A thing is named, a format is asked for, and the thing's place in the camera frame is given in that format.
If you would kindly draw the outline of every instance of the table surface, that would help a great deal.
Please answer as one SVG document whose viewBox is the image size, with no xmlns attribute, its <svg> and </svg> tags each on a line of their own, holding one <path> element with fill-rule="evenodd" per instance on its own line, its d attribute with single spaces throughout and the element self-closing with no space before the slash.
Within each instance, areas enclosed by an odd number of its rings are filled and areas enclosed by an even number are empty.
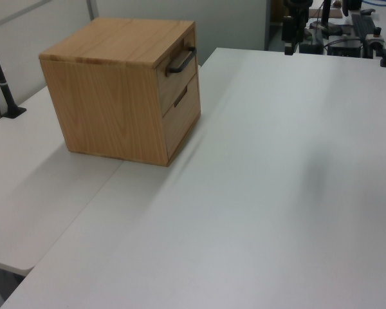
<svg viewBox="0 0 386 309">
<path fill-rule="evenodd" d="M 47 88 L 0 120 L 0 268 L 26 275 L 122 163 L 70 153 Z"/>
<path fill-rule="evenodd" d="M 386 308 L 386 69 L 217 49 L 200 90 L 173 165 L 124 162 L 4 309 Z"/>
</svg>

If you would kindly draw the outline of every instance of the black metal handle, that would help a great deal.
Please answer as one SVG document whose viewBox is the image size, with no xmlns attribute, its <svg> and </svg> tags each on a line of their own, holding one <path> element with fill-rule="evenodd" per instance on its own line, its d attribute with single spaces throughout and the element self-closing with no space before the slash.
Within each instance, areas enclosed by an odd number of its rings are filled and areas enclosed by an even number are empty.
<svg viewBox="0 0 386 309">
<path fill-rule="evenodd" d="M 168 73 L 180 73 L 180 72 L 182 72 L 187 67 L 187 65 L 190 63 L 190 61 L 194 58 L 194 56 L 196 56 L 196 53 L 198 52 L 198 50 L 194 46 L 190 46 L 188 48 L 188 51 L 190 51 L 191 53 L 186 58 L 186 60 L 184 60 L 183 63 L 178 68 L 168 67 L 167 68 Z"/>
</svg>

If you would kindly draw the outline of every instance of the gray wall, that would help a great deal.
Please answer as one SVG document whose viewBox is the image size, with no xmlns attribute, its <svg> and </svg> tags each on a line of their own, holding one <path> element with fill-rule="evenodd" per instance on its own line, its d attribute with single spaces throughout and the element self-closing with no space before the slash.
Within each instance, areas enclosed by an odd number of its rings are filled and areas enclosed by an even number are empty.
<svg viewBox="0 0 386 309">
<path fill-rule="evenodd" d="M 102 17 L 196 22 L 203 64 L 217 47 L 263 50 L 270 0 L 92 0 Z"/>
<path fill-rule="evenodd" d="M 45 87 L 39 53 L 88 22 L 85 0 L 51 0 L 0 26 L 0 63 L 17 104 Z"/>
</svg>

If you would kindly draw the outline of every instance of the drawer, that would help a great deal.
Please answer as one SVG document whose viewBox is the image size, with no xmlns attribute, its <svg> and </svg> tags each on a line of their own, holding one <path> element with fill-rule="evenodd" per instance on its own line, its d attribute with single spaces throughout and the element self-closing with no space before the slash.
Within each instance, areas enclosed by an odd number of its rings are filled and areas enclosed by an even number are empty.
<svg viewBox="0 0 386 309">
<path fill-rule="evenodd" d="M 197 73 L 197 58 L 195 55 L 192 56 L 192 51 L 188 50 L 189 47 L 192 50 L 195 46 L 194 30 L 191 30 L 157 67 L 159 101 L 162 115 L 166 114 L 187 83 Z M 178 68 L 191 57 L 193 58 L 181 72 L 168 72 L 170 67 Z"/>
<path fill-rule="evenodd" d="M 179 97 L 170 106 L 163 117 L 167 155 L 172 157 L 187 131 L 200 115 L 200 98 L 198 76 L 192 80 L 179 93 Z"/>
</svg>

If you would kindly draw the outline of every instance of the wooden drawer cabinet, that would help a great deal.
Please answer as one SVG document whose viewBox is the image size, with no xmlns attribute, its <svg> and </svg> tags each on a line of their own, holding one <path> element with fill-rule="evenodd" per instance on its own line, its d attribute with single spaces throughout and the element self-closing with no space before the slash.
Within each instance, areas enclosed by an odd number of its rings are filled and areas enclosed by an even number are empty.
<svg viewBox="0 0 386 309">
<path fill-rule="evenodd" d="M 98 18 L 39 58 L 70 151 L 169 165 L 200 116 L 192 21 Z"/>
</svg>

